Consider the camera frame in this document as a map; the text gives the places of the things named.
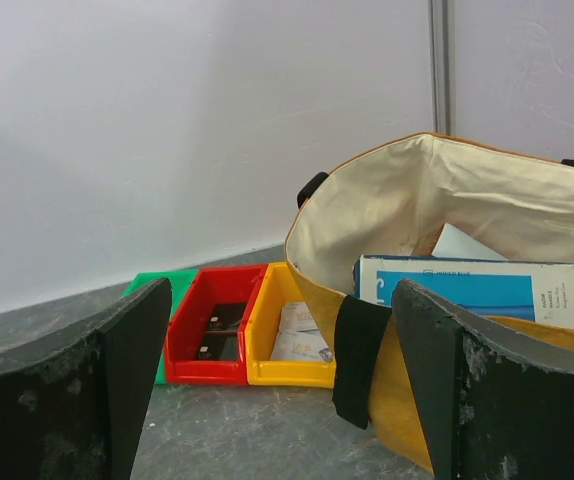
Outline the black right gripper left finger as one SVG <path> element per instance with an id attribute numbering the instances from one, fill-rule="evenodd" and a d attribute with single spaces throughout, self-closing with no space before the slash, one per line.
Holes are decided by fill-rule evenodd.
<path id="1" fill-rule="evenodd" d="M 128 300 L 0 352 L 0 479 L 127 479 L 152 389 L 115 366 Z"/>

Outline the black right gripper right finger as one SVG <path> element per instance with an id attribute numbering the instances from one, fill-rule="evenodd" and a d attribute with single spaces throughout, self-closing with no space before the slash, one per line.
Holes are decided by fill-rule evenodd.
<path id="1" fill-rule="evenodd" d="M 574 352 L 408 280 L 393 320 L 437 479 L 574 479 Z"/>

